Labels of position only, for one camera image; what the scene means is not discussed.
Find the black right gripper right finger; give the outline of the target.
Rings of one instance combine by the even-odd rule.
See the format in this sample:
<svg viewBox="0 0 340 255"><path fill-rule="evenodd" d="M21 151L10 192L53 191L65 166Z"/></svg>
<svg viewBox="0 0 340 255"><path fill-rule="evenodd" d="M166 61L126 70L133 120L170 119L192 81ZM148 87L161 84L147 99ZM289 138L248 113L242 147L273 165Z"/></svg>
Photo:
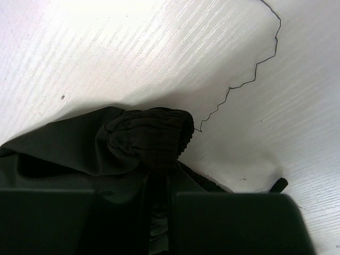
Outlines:
<svg viewBox="0 0 340 255"><path fill-rule="evenodd" d="M180 192L169 215L170 254L315 254L284 194Z"/></svg>

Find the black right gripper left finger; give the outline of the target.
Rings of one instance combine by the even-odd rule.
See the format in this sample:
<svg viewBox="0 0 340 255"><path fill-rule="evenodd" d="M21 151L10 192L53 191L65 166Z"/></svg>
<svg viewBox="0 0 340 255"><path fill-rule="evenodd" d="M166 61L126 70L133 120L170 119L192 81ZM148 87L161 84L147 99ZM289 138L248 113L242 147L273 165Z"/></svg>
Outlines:
<svg viewBox="0 0 340 255"><path fill-rule="evenodd" d="M2 190L1 254L147 254L143 192Z"/></svg>

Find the black trousers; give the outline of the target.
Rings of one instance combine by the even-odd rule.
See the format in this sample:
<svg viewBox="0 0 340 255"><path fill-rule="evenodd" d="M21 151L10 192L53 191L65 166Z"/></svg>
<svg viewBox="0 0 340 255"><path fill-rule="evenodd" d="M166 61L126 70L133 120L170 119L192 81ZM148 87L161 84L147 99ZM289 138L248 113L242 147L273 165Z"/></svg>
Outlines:
<svg viewBox="0 0 340 255"><path fill-rule="evenodd" d="M1 191L141 191L167 248L170 193L230 193L220 111L281 27L265 1L1 1Z"/></svg>

